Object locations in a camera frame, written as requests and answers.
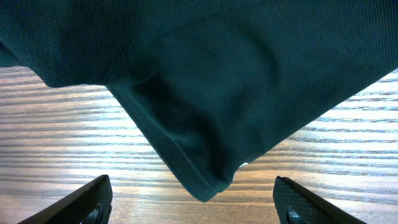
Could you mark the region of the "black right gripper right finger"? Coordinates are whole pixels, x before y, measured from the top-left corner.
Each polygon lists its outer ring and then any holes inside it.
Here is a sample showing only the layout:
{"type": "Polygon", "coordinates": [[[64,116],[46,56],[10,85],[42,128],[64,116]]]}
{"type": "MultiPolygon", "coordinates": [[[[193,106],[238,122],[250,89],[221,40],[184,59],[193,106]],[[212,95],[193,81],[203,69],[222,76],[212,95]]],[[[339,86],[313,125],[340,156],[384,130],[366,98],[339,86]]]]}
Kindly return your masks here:
{"type": "Polygon", "coordinates": [[[276,177],[272,196],[281,224],[366,224],[288,177],[276,177]]]}

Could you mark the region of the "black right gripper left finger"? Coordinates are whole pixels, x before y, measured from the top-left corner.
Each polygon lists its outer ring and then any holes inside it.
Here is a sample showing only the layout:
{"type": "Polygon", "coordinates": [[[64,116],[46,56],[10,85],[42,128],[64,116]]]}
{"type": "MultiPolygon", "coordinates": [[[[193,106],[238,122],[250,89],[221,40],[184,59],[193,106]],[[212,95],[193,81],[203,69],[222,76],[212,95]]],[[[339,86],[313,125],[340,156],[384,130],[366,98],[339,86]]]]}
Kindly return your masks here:
{"type": "Polygon", "coordinates": [[[108,224],[112,200],[109,176],[101,175],[18,224],[108,224]]]}

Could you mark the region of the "black polo shirt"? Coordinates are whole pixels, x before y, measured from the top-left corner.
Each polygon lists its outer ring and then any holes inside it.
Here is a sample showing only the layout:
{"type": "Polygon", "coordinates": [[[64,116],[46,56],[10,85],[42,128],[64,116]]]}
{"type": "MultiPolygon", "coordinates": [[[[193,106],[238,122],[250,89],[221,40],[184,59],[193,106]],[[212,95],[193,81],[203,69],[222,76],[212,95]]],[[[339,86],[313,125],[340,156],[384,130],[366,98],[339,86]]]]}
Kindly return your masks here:
{"type": "Polygon", "coordinates": [[[105,86],[207,202],[397,68],[397,2],[3,0],[1,65],[105,86]]]}

